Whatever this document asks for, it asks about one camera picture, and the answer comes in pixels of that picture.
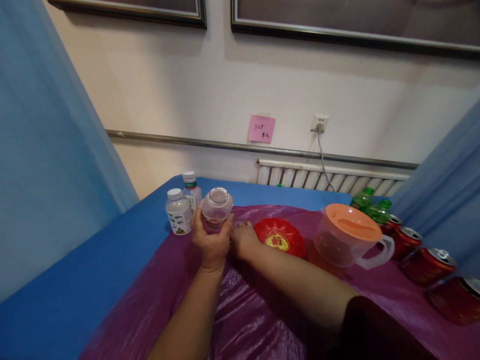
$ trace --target orange liquid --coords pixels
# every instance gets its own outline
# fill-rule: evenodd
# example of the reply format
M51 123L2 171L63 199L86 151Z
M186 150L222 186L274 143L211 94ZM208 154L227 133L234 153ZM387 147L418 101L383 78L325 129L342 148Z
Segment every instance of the orange liquid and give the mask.
M325 270L326 272L329 272L333 276L336 276L337 278L341 277L345 271L347 270L346 267L340 267L337 266L330 261L328 261L326 258L323 257L322 254L319 253L317 248L315 247L314 242L310 242L310 245L306 251L306 258L309 263L312 263L313 265L318 266L319 268Z

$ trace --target white wall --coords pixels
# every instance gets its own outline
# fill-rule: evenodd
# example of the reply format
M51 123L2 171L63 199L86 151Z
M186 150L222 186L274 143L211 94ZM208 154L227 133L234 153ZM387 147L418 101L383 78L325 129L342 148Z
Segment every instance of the white wall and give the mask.
M252 114L277 119L270 146L420 163L480 98L480 63L230 30L207 1L208 31L64 13L44 0L107 129L248 143ZM141 198L173 175L254 182L264 155L114 140Z

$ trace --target metal rail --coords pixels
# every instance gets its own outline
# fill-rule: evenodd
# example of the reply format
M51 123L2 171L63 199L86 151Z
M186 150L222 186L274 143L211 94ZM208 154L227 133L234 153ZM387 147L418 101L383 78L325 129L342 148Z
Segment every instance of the metal rail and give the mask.
M140 141L146 141L146 142L156 142L156 143L165 143L165 144L198 146L198 147L212 148L212 149L237 150L237 151L244 151L244 152L250 152L250 153L291 156L291 157L306 158L306 159L321 158L319 152L312 152L312 151L290 150L290 149L284 149L284 148L278 148L278 147L238 144L233 142L201 140L201 139L186 138L186 137L164 136L164 135L147 134L147 133L141 133L141 132L119 131L119 130L109 130L109 129L107 129L106 132L109 137L119 138L119 139L130 139L130 140L140 140ZM325 154L325 153L323 154L323 158L325 160L330 160L330 161L389 167L389 168L396 168L396 169L415 170L419 166L418 164L410 163L410 162L378 160L378 159L365 158L365 157L334 155L334 154Z

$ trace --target hand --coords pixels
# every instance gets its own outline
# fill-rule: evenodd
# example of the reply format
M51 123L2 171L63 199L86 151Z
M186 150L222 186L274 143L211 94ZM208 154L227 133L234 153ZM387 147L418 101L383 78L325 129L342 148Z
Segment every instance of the hand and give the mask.
M262 245L250 221L235 226L231 230L230 239L233 251L240 260L247 260L249 254Z
M209 235L204 228L202 204L196 207L195 215L190 219L193 230L193 243L201 250L201 266L208 272L224 270L225 258L230 247L230 230L232 229L234 215L230 214L223 223L220 233Z

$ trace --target blue bed sheet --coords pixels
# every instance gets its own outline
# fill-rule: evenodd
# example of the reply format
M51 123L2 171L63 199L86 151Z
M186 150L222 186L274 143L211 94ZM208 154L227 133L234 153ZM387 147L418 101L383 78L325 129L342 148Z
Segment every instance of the blue bed sheet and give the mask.
M235 206L288 205L318 211L349 204L344 193L199 177L205 194L224 186ZM175 176L0 304L0 359L77 359L94 330L170 231L167 191Z

